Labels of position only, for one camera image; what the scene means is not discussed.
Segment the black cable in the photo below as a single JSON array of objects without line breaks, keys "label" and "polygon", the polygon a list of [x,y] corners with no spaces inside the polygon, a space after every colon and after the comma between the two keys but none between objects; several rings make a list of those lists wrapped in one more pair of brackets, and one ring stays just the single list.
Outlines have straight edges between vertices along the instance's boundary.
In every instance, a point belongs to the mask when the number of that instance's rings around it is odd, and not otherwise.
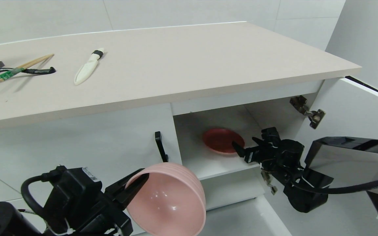
[{"label": "black cable", "polygon": [[36,200],[33,198],[33,196],[30,194],[29,185],[34,182],[43,181],[44,176],[34,176],[31,178],[26,179],[26,181],[21,184],[21,195],[24,199],[24,201],[27,203],[27,205],[30,207],[30,209],[36,213],[36,215],[40,216],[44,221],[48,223],[52,228],[54,226],[58,226],[59,223],[57,220],[55,220],[51,215],[49,215],[43,207],[36,202]]},{"label": "black cable", "polygon": [[[0,73],[9,71],[11,69],[12,68],[0,68]],[[26,69],[22,71],[22,73],[35,74],[35,75],[48,75],[55,72],[56,72],[56,69],[54,67],[51,67],[49,69]]]},{"label": "black cable", "polygon": [[369,191],[369,190],[378,188],[378,180],[368,182],[365,184],[358,184],[358,185],[342,187],[342,188],[313,188],[313,187],[298,184],[295,182],[294,179],[291,181],[291,183],[294,187],[297,187],[301,190],[317,193],[317,194],[350,194],[350,193],[356,193],[356,192],[361,192],[361,191]]}]

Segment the cabinet hinge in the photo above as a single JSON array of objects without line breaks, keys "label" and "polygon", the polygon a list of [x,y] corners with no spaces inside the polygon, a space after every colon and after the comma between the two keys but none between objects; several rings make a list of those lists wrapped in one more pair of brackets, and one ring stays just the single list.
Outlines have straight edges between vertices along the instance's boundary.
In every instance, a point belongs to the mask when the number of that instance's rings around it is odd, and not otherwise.
[{"label": "cabinet hinge", "polygon": [[323,117],[325,116],[326,112],[321,109],[317,111],[309,110],[309,107],[306,106],[307,99],[303,96],[293,97],[290,99],[290,104],[301,114],[309,117],[310,120],[310,127],[316,129],[320,122],[322,121]]}]

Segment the cabinet door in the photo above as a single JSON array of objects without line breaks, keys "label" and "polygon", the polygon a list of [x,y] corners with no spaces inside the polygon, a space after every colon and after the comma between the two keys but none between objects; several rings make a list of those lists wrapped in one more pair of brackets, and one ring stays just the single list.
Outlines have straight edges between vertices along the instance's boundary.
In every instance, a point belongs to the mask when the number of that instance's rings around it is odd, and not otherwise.
[{"label": "cabinet door", "polygon": [[[103,187],[129,173],[162,162],[154,133],[170,161],[181,164],[170,104],[124,109],[0,130],[0,179],[16,189],[24,180],[53,170],[85,167]],[[45,203],[52,187],[30,185]]]},{"label": "cabinet door", "polygon": [[[305,119],[295,138],[305,146],[302,160],[312,141],[325,136],[378,139],[376,91],[348,79],[327,80],[311,107],[317,109],[326,112],[317,129]],[[285,196],[277,198],[268,199],[293,235],[378,235],[377,211],[365,192],[330,195],[327,203],[306,214],[296,212]]]}]

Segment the cabinet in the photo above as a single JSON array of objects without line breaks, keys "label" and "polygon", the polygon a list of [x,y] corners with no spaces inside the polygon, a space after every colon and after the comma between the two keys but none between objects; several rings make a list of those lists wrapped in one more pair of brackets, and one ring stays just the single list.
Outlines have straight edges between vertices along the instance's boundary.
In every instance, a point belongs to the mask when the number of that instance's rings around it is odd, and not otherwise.
[{"label": "cabinet", "polygon": [[[136,169],[162,162],[154,133],[170,161],[180,153],[170,104],[100,113],[0,130],[0,179],[20,191],[24,180],[54,169],[87,166],[104,187]],[[43,204],[52,187],[30,185]]]},{"label": "cabinet", "polygon": [[[87,58],[81,48],[95,42],[109,46],[109,53],[76,87],[69,81],[81,65],[76,58]],[[323,136],[378,139],[378,93],[342,78],[359,66],[246,22],[17,42],[0,45],[0,58],[8,48],[23,55],[26,46],[25,57],[38,57],[46,52],[41,45],[70,60],[69,67],[53,58],[59,72],[47,80],[0,84],[0,180],[17,191],[25,179],[58,164],[87,166],[106,187],[162,161],[154,141],[160,131],[170,161],[188,167],[204,186],[209,215],[204,235],[290,235],[285,225],[298,217],[276,214],[274,208],[290,206],[285,197],[269,204],[258,165],[214,154],[202,143],[202,133],[226,127],[251,146],[261,129],[277,127],[282,138],[303,143],[304,154]],[[25,85],[15,90],[16,82]],[[302,94],[311,109],[326,112],[316,130],[289,104],[290,97]],[[47,183],[31,185],[41,204],[50,190]],[[331,217],[348,215],[330,212]],[[319,215],[312,218],[318,221]],[[338,227],[331,224],[326,223],[328,235]],[[366,225],[378,226],[378,220],[368,218]],[[134,227],[134,234],[143,232]]]}]

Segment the pink bowl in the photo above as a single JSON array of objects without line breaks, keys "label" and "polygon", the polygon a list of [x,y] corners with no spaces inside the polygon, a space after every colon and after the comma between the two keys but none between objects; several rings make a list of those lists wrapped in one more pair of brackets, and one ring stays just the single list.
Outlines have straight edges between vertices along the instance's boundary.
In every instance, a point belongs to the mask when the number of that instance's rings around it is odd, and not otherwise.
[{"label": "pink bowl", "polygon": [[127,209],[134,221],[153,236],[196,236],[206,220],[205,192],[198,178],[175,163],[150,166],[133,176],[150,177]]}]

